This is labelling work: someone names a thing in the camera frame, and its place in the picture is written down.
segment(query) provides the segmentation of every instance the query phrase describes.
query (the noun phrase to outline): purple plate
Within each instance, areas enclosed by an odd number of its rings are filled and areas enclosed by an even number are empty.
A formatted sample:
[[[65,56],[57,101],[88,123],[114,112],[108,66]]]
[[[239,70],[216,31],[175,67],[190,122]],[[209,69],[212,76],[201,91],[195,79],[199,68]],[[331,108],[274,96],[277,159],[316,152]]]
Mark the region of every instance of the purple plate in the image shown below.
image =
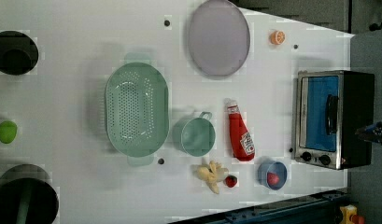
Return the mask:
[[[193,13],[188,46],[194,62],[203,72],[208,75],[231,75],[248,56],[246,18],[229,1],[209,0]]]

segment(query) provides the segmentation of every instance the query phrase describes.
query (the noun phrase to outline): mug handle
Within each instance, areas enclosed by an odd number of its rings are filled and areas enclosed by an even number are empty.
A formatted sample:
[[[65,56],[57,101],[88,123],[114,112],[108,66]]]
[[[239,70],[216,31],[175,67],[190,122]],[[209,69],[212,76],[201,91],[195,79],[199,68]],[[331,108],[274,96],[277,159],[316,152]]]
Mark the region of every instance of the mug handle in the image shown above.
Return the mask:
[[[199,118],[203,118],[203,119],[207,119],[207,120],[211,120],[211,117],[213,116],[213,114],[211,114],[210,112],[202,112],[199,116]]]

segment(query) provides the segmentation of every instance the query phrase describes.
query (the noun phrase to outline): toaster oven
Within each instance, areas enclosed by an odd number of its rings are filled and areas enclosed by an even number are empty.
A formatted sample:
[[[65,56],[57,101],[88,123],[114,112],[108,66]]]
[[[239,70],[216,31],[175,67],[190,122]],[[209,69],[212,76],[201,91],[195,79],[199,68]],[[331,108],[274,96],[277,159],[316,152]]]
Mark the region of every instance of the toaster oven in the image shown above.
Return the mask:
[[[373,123],[375,76],[351,71],[300,72],[295,160],[331,169],[371,163],[371,143],[358,139]]]

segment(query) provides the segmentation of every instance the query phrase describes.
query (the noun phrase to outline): red ketchup bottle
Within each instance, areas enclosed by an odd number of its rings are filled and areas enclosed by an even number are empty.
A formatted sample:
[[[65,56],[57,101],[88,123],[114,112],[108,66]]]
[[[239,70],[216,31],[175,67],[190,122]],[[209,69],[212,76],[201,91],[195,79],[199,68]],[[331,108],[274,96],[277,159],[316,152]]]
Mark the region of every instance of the red ketchup bottle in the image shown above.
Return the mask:
[[[230,101],[227,107],[233,154],[240,161],[251,161],[254,159],[255,147],[251,135],[243,122],[237,102]]]

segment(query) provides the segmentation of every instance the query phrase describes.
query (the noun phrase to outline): table surface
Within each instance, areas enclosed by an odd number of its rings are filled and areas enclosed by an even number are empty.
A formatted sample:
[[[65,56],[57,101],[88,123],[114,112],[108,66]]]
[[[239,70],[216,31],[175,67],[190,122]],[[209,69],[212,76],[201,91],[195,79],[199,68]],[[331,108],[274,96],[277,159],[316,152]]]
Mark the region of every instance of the table surface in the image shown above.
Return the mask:
[[[28,34],[41,56],[25,76],[0,73],[0,122],[19,126],[13,143],[0,143],[0,175],[23,163],[44,168],[59,192],[55,223],[166,223],[346,187],[347,171],[298,163],[289,148],[298,71],[348,69],[352,35],[242,9],[251,33],[248,59],[235,74],[213,79],[195,67],[186,45],[188,21],[202,3],[0,1],[0,31]],[[275,29],[287,35],[281,46],[269,44]],[[106,136],[104,90],[137,53],[167,81],[171,130],[153,163],[134,167]],[[232,157],[226,98],[239,104],[254,161]],[[212,112],[217,139],[209,154],[194,158],[173,147],[171,132],[181,117],[202,111]],[[257,182],[266,158],[288,168],[278,191]],[[238,185],[219,183],[220,195],[212,193],[193,173],[210,160],[236,175]]]

